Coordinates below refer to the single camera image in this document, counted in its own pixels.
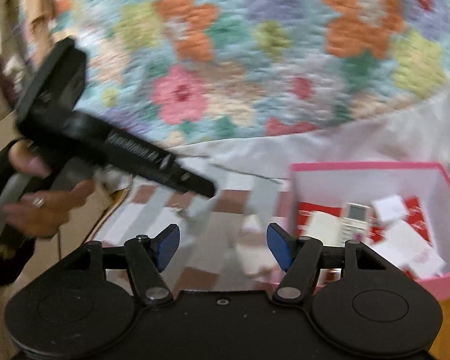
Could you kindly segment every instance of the white paper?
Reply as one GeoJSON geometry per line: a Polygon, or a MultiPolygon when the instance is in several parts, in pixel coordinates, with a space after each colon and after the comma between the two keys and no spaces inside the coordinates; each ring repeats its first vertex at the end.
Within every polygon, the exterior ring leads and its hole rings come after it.
{"type": "Polygon", "coordinates": [[[235,251],[246,276],[253,278],[264,275],[277,266],[275,257],[268,249],[266,243],[252,246],[241,243],[240,238],[241,236],[239,235],[235,251]]]}
{"type": "Polygon", "coordinates": [[[386,240],[370,245],[370,249],[382,256],[398,269],[404,269],[407,266],[407,258],[404,254],[395,249],[390,242],[386,240]]]}
{"type": "Polygon", "coordinates": [[[308,221],[306,235],[319,239],[325,246],[338,246],[342,221],[326,212],[314,211],[308,221]]]}
{"type": "Polygon", "coordinates": [[[428,242],[405,221],[397,221],[388,226],[384,235],[391,247],[404,254],[408,261],[432,249],[428,242]]]}
{"type": "Polygon", "coordinates": [[[225,265],[225,253],[230,247],[231,233],[238,233],[242,214],[212,212],[187,262],[187,267],[219,275],[225,265]]]}

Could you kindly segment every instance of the hand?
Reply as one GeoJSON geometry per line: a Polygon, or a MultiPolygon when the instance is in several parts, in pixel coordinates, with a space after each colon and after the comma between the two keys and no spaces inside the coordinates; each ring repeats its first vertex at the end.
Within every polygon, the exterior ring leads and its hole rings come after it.
{"type": "MultiPolygon", "coordinates": [[[[20,140],[8,152],[11,165],[20,173],[46,178],[51,169],[28,150],[27,142],[20,140]]],[[[82,207],[94,192],[92,179],[78,183],[71,192],[39,191],[22,196],[16,204],[8,204],[3,211],[7,223],[27,237],[51,237],[61,225],[69,221],[70,211],[82,207]],[[33,205],[36,198],[42,198],[43,206],[33,205]]]]}

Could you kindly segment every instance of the floral blanket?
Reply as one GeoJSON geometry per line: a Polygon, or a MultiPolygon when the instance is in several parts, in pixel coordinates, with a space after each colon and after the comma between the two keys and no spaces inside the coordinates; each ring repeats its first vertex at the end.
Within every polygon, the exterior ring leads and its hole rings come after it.
{"type": "Polygon", "coordinates": [[[54,37],[89,56],[78,108],[165,146],[366,119],[450,81],[450,0],[54,1],[54,37]]]}

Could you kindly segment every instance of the pink flower pattern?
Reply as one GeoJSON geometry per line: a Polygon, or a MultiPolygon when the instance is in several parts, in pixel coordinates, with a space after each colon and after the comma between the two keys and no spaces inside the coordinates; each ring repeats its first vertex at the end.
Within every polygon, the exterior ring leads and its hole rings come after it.
{"type": "Polygon", "coordinates": [[[317,126],[308,122],[298,122],[293,126],[287,126],[280,122],[276,117],[271,117],[267,123],[267,136],[276,137],[277,135],[299,134],[301,132],[308,132],[317,130],[317,126]]]}
{"type": "Polygon", "coordinates": [[[168,76],[157,79],[151,100],[161,105],[160,117],[169,125],[198,122],[207,108],[203,80],[174,64],[168,76]]]}
{"type": "Polygon", "coordinates": [[[296,95],[299,99],[306,100],[315,94],[313,84],[307,78],[295,77],[292,81],[292,86],[292,93],[294,93],[294,95],[296,95]]]}

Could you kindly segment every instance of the red paper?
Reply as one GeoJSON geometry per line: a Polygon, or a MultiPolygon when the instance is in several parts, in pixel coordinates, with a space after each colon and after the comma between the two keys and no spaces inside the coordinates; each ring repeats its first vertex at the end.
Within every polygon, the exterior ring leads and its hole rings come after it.
{"type": "MultiPolygon", "coordinates": [[[[427,224],[422,213],[420,201],[418,197],[413,197],[405,200],[405,205],[408,208],[408,217],[405,219],[406,223],[411,225],[417,233],[419,233],[424,240],[430,242],[428,235],[427,224]]],[[[373,243],[383,240],[383,229],[381,227],[373,227],[370,232],[370,237],[373,243]]]]}

